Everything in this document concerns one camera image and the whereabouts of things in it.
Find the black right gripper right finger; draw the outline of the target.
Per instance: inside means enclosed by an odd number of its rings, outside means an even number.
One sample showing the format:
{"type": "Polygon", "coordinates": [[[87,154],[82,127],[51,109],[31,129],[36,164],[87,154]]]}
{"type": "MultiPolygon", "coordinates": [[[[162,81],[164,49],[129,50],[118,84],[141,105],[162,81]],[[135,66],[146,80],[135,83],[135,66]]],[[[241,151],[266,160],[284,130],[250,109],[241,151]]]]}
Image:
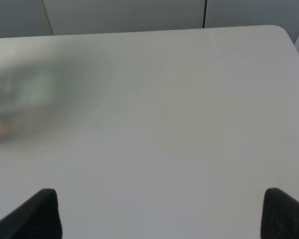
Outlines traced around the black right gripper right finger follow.
{"type": "Polygon", "coordinates": [[[261,239],[299,239],[299,202],[279,188],[266,190],[261,239]]]}

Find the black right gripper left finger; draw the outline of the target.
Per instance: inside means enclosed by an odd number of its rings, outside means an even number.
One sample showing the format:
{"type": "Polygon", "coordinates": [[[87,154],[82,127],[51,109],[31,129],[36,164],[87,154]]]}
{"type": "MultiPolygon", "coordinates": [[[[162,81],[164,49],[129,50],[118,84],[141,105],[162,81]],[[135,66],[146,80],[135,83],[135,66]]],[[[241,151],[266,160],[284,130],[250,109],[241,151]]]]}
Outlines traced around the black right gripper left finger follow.
{"type": "Polygon", "coordinates": [[[61,239],[57,193],[41,189],[0,220],[0,239],[61,239]]]}

